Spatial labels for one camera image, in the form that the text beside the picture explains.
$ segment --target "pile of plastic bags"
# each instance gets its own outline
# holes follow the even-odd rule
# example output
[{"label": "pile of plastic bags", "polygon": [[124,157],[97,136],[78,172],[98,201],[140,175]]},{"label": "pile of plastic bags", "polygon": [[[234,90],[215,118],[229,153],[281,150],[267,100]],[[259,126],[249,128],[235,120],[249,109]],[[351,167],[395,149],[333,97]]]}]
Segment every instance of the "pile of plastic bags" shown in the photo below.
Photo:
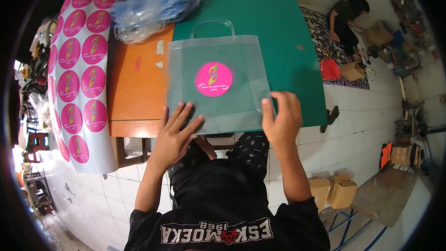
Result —
[{"label": "pile of plastic bags", "polygon": [[166,23],[184,19],[201,0],[121,0],[113,4],[115,37],[126,44],[139,43],[161,32]]}]

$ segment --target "woman sitting on floor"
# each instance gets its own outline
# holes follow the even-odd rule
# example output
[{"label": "woman sitting on floor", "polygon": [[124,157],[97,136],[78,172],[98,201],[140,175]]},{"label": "woman sitting on floor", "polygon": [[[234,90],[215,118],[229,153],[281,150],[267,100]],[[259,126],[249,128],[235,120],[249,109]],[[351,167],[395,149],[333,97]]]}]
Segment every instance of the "woman sitting on floor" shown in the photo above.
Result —
[{"label": "woman sitting on floor", "polygon": [[366,0],[340,0],[328,12],[330,39],[340,42],[348,56],[353,56],[359,41],[349,26],[365,29],[353,23],[353,20],[370,11]]}]

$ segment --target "patterned floor mat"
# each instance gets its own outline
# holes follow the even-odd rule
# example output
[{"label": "patterned floor mat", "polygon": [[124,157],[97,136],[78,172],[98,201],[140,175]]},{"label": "patterned floor mat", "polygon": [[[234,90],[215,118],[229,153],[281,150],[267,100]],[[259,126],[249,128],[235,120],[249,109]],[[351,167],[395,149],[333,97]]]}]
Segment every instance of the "patterned floor mat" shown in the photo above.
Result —
[{"label": "patterned floor mat", "polygon": [[[345,55],[343,46],[340,43],[334,42],[330,39],[330,28],[326,21],[325,14],[302,6],[300,6],[300,8],[308,25],[313,43],[315,44],[316,53],[318,54],[318,61],[321,62],[324,59],[332,58],[336,61],[338,66],[353,62],[352,58]],[[357,60],[360,61],[359,65],[363,66],[359,53],[355,53],[355,55]],[[367,76],[364,76],[362,79],[356,81],[348,81],[346,78],[341,76],[341,78],[336,81],[324,80],[323,82],[330,85],[348,86],[370,90]]]}]

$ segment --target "green cutting mat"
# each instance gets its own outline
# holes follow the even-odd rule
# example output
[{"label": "green cutting mat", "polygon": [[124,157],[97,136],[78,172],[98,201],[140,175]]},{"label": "green cutting mat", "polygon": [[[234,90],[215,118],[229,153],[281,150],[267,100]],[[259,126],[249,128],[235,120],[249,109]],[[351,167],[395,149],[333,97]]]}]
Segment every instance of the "green cutting mat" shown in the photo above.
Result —
[{"label": "green cutting mat", "polygon": [[[271,90],[298,96],[304,126],[327,123],[315,46],[297,0],[203,0],[196,11],[175,25],[173,40],[189,39],[192,27],[208,20],[229,20],[237,35],[259,36]],[[195,37],[230,35],[228,27],[211,23],[200,26]]]}]

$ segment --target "person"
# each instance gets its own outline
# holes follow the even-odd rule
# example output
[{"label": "person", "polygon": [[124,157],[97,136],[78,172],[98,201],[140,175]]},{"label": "person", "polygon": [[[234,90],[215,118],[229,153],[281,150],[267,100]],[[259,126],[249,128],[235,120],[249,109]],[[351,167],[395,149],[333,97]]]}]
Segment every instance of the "person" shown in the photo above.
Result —
[{"label": "person", "polygon": [[[271,95],[278,102],[276,118],[271,101],[263,99],[263,131],[244,133],[226,153],[228,159],[216,159],[207,141],[191,136],[202,115],[180,130],[190,102],[180,103],[169,119],[164,107],[130,215],[125,251],[330,249],[295,145],[302,125],[299,100],[290,92]],[[281,163],[288,201],[276,215],[268,209],[263,181],[269,144]],[[166,170],[177,208],[162,215],[157,209]]]},{"label": "person", "polygon": [[370,7],[366,0],[340,0],[327,14],[330,39],[340,42],[348,56],[353,56],[354,48],[359,43],[349,26],[366,29],[364,26],[355,24],[353,20],[369,11]]}]

